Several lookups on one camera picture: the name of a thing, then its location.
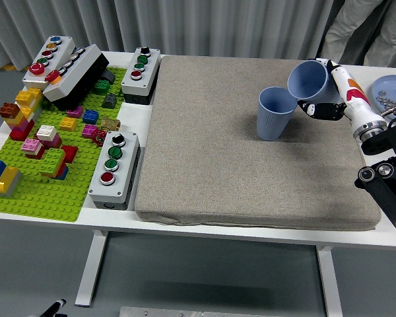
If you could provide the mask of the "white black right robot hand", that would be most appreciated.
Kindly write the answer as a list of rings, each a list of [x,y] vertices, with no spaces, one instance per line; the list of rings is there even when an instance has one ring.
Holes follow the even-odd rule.
[[[355,134],[387,129],[386,121],[372,110],[354,77],[330,59],[300,63],[290,73],[287,85],[299,107],[311,118],[338,121],[345,116]]]

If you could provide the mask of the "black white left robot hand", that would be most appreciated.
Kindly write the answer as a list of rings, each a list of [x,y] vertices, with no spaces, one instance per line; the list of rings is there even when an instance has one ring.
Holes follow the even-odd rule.
[[[65,299],[59,299],[55,301],[49,308],[47,308],[43,313],[40,314],[40,317],[53,317],[59,311],[59,309],[65,304],[67,301]]]

